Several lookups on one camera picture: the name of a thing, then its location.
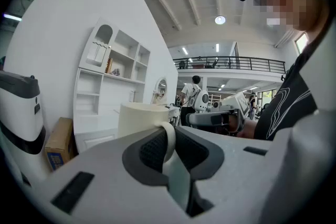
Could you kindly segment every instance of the black railing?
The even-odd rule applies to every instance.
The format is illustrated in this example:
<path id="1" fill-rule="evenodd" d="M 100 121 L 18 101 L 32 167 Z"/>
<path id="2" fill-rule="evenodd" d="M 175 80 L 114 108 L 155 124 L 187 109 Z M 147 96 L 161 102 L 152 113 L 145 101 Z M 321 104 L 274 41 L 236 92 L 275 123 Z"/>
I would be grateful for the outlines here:
<path id="1" fill-rule="evenodd" d="M 243 69 L 284 74 L 285 62 L 252 57 L 209 56 L 174 59 L 177 69 Z"/>

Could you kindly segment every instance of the white cup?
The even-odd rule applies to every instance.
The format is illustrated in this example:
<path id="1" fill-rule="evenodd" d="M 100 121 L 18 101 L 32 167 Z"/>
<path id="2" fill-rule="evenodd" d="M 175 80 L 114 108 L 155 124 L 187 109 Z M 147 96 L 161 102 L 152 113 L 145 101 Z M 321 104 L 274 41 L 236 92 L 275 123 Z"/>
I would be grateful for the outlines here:
<path id="1" fill-rule="evenodd" d="M 143 103 L 122 103 L 120 107 L 118 137 L 162 126 L 167 133 L 168 145 L 164 162 L 175 150 L 175 129 L 169 123 L 169 109 L 164 106 Z"/>

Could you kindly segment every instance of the white t-shirt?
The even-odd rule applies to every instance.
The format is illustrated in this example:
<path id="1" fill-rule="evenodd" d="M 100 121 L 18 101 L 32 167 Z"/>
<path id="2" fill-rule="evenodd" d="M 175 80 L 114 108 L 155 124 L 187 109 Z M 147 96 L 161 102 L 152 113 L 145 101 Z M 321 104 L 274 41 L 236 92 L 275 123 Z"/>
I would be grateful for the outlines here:
<path id="1" fill-rule="evenodd" d="M 187 83 L 182 92 L 185 94 L 185 98 L 184 98 L 184 105 L 182 107 L 188 107 L 189 105 L 189 97 L 193 97 L 196 93 L 196 91 L 200 89 L 200 87 L 197 84 L 193 84 L 193 83 Z"/>

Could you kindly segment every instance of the black pants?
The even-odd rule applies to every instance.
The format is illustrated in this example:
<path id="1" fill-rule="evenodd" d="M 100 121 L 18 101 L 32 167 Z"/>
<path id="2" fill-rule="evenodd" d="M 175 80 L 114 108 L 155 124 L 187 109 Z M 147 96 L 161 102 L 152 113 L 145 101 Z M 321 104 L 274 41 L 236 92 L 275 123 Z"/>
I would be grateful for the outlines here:
<path id="1" fill-rule="evenodd" d="M 186 122 L 186 117 L 189 113 L 195 113 L 195 110 L 190 107 L 182 107 L 181 109 L 181 124 L 182 126 L 188 126 Z"/>

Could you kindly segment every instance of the cardboard box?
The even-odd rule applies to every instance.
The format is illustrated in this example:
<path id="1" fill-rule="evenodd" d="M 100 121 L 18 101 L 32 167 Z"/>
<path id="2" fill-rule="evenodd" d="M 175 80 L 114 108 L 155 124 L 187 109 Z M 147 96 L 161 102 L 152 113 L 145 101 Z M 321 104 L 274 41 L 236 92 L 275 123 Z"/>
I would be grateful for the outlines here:
<path id="1" fill-rule="evenodd" d="M 70 161 L 77 155 L 72 119 L 59 118 L 45 146 L 51 169 Z"/>

